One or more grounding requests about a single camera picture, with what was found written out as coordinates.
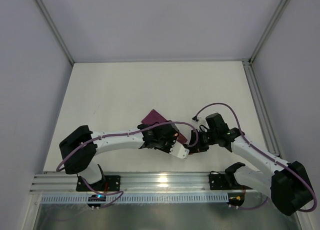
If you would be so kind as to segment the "purple satin napkin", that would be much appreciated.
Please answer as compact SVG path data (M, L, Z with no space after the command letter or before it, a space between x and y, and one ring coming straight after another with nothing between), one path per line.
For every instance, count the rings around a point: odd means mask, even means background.
M164 123L168 120L165 119L159 112L155 109L152 109L147 116L141 121L143 124L153 125L156 123Z

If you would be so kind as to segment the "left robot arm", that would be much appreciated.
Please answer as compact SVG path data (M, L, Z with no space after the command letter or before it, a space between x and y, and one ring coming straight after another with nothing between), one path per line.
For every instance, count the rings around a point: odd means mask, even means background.
M188 152L178 142L180 133L174 124L140 124L122 132L94 132L87 125L80 126L60 144L62 156L57 172L77 174L84 183L93 186L106 182L104 173L93 158L105 152L122 149L155 149L184 159Z

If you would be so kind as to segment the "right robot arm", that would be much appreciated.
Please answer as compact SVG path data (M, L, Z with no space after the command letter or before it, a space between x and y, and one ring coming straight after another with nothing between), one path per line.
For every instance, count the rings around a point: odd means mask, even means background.
M234 163L225 169L223 184L231 189L254 189L270 198L275 207L287 216L316 201L307 171L301 163L290 163L258 149L240 127L229 128L219 113L211 114L205 120L206 126L200 124L191 131L191 154L206 152L210 146L218 145L256 168L253 170L242 162Z

